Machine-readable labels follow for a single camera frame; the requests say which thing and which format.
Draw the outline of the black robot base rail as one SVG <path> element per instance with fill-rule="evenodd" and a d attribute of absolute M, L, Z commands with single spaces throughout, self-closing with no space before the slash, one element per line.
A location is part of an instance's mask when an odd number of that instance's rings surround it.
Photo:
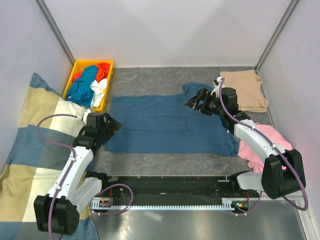
<path fill-rule="evenodd" d="M 229 176 L 107 176 L 100 178 L 102 189 L 124 184 L 135 199 L 144 196 L 208 196 L 221 198 L 257 198 L 255 190 L 236 188 Z"/>

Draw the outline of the dark blue t-shirt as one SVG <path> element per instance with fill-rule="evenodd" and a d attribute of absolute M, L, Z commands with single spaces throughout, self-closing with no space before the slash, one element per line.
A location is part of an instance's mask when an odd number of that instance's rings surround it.
<path fill-rule="evenodd" d="M 236 156 L 239 144 L 220 117 L 204 115 L 184 104 L 200 88 L 213 88 L 199 82 L 186 83 L 182 88 L 182 93 L 174 95 L 114 95 L 110 115 L 121 128 L 104 149 L 118 154 Z"/>

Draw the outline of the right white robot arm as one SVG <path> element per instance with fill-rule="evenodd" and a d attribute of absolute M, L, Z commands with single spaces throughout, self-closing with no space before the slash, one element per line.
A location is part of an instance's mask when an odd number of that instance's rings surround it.
<path fill-rule="evenodd" d="M 233 196 L 240 197 L 247 190 L 255 190 L 266 193 L 274 200 L 305 189 L 301 153 L 272 141 L 245 112 L 239 110 L 235 89 L 223 87 L 221 90 L 210 91 L 201 88 L 184 104 L 204 115 L 219 116 L 222 125 L 244 141 L 262 160 L 261 173 L 244 171 L 233 174 L 235 181 L 229 184 Z"/>

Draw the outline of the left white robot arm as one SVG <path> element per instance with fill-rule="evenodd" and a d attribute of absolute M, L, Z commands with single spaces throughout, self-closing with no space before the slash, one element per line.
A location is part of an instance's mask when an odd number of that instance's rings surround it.
<path fill-rule="evenodd" d="M 80 181 L 100 147 L 122 125 L 108 112 L 90 112 L 80 119 L 85 125 L 71 145 L 45 139 L 45 142 L 70 149 L 68 160 L 52 188 L 46 195 L 38 195 L 33 203 L 38 230 L 47 232 L 51 240 L 55 234 L 73 235 L 83 209 L 96 195 L 104 197 L 110 191 L 105 173 L 90 171 L 84 182 Z"/>

